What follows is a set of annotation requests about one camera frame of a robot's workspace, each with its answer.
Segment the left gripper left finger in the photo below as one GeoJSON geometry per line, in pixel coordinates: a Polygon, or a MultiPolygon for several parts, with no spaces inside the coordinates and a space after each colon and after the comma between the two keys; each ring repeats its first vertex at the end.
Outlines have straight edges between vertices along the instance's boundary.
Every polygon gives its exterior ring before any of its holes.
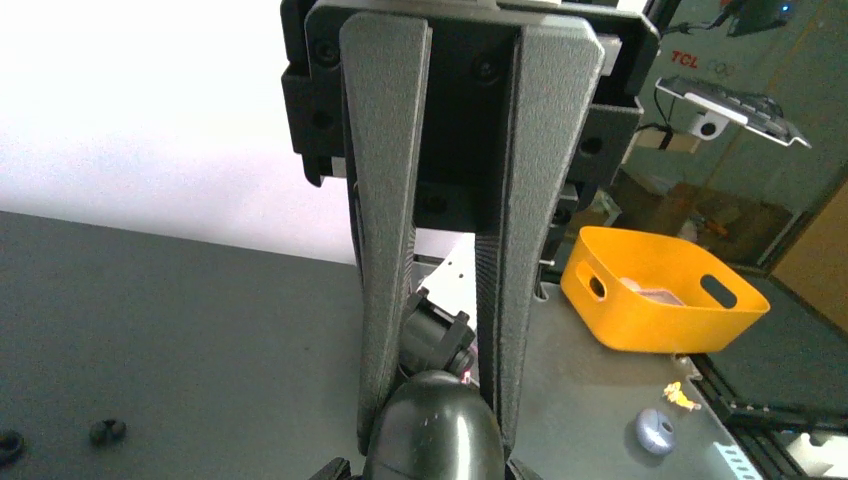
{"type": "Polygon", "coordinates": [[[415,17],[360,12],[340,30],[364,294],[361,453],[368,451],[399,362],[431,43],[428,22],[415,17]]]}

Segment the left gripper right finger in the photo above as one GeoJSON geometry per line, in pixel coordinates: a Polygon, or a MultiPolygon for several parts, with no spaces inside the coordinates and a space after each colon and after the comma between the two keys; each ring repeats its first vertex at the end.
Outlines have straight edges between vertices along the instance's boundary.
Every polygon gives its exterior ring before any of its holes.
{"type": "Polygon", "coordinates": [[[506,455],[516,442],[539,260],[603,62],[587,23],[524,26],[510,57],[475,240],[480,392],[506,455]]]}

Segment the black earbud charging case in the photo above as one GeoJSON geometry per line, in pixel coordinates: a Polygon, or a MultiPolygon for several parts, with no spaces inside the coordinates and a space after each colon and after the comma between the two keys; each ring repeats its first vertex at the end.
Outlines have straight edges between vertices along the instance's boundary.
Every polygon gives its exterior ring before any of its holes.
{"type": "Polygon", "coordinates": [[[402,384],[375,419],[363,479],[504,479],[505,452],[481,395],[443,371],[402,384]]]}

